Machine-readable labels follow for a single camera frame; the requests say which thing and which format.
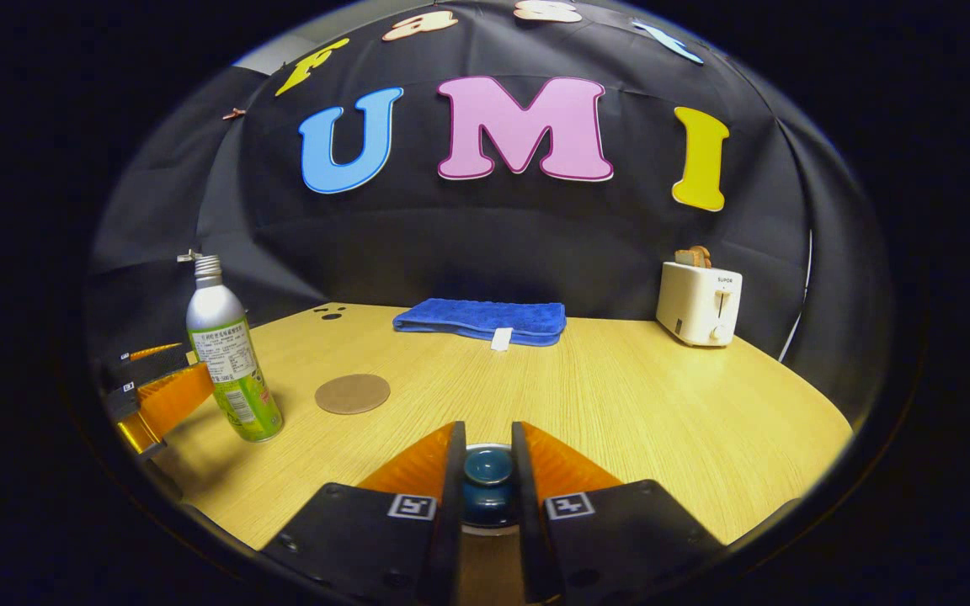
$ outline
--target letter m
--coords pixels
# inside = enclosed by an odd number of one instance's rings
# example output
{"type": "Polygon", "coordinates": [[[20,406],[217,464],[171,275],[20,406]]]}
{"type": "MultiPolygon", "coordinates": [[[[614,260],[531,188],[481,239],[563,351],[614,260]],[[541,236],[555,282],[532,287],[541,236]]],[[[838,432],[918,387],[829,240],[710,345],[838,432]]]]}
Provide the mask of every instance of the letter m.
{"type": "Polygon", "coordinates": [[[493,171],[496,162],[482,152],[484,134],[511,172],[522,173],[547,131],[552,149],[541,160],[543,173],[573,181],[612,177],[601,153],[597,99],[605,88],[597,82],[554,77],[526,109],[491,77],[458,77],[438,91],[451,99],[451,153],[436,168],[445,179],[477,179],[493,171]]]}

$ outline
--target folded towel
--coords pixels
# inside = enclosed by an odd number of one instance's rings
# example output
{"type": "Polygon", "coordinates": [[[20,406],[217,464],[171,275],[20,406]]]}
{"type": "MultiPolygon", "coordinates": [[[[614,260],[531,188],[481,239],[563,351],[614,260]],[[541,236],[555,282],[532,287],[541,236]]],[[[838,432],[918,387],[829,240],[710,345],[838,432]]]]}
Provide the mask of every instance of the folded towel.
{"type": "Polygon", "coordinates": [[[396,316],[396,330],[453,332],[492,340],[498,327],[512,327],[511,342],[552,345],[567,325],[563,303],[492,303],[489,300],[427,299],[396,316]]]}

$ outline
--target blue letter u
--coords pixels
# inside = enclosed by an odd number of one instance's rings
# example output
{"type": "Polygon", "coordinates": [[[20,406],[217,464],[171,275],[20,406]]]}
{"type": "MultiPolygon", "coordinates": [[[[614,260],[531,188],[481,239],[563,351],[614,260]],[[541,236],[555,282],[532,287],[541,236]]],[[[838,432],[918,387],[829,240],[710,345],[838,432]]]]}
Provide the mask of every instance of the blue letter u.
{"type": "Polygon", "coordinates": [[[301,133],[301,179],[312,191],[322,194],[345,192],[369,181],[384,168],[392,153],[392,105],[403,89],[382,88],[358,99],[354,107],[365,112],[365,143],[361,154],[348,164],[332,160],[335,120],[343,108],[327,108],[309,116],[297,131],[301,133]]]}

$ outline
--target cork coaster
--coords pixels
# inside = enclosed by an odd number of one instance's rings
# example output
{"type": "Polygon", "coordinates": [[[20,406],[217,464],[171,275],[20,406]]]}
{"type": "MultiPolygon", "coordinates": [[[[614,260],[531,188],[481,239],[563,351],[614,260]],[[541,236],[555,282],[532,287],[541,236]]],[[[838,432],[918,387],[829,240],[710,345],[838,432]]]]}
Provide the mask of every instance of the cork coaster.
{"type": "Polygon", "coordinates": [[[335,414],[358,414],[380,406],[392,388],[376,375],[346,375],[317,388],[317,406],[335,414]]]}

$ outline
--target table surface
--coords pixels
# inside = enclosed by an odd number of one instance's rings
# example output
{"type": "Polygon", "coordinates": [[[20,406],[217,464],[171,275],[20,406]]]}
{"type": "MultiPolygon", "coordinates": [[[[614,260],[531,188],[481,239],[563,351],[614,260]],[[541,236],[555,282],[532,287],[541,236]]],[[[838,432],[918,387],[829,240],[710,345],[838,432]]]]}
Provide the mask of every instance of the table surface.
{"type": "MultiPolygon", "coordinates": [[[[248,444],[209,398],[167,434],[155,463],[186,502],[261,549],[322,484],[353,486],[444,423],[466,422],[467,444],[508,444],[511,423],[525,421],[624,482],[657,480],[727,544],[807,491],[851,437],[817,389],[740,338],[691,348],[657,322],[568,318],[555,345],[494,352],[476,338],[397,332],[402,311],[330,303],[255,327],[284,430],[248,444]],[[321,410],[317,388],[354,373],[388,380],[387,402],[321,410]]],[[[504,555],[504,574],[517,575],[511,537],[475,537],[466,549],[504,555]]],[[[462,584],[520,589],[520,579],[489,583],[499,574],[478,569],[462,584]]]]}

